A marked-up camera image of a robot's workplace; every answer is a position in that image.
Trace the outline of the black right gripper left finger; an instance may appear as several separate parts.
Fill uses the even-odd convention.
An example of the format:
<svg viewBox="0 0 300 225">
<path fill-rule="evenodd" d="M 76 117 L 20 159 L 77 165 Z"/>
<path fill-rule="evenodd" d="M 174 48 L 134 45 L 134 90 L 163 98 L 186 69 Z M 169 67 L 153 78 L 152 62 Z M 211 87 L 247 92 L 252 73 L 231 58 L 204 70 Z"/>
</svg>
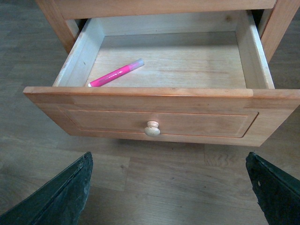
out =
<svg viewBox="0 0 300 225">
<path fill-rule="evenodd" d="M 76 225 L 90 193 L 93 170 L 86 152 L 0 217 L 2 225 Z"/>
</svg>

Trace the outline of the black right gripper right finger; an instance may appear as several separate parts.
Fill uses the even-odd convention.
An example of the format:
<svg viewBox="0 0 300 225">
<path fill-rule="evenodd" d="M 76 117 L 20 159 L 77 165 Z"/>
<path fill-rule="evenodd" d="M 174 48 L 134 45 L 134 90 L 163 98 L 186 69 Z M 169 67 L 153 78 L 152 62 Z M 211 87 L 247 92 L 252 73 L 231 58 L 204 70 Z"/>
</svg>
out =
<svg viewBox="0 0 300 225">
<path fill-rule="evenodd" d="M 300 223 L 300 181 L 250 152 L 246 169 L 258 204 L 269 225 Z"/>
</svg>

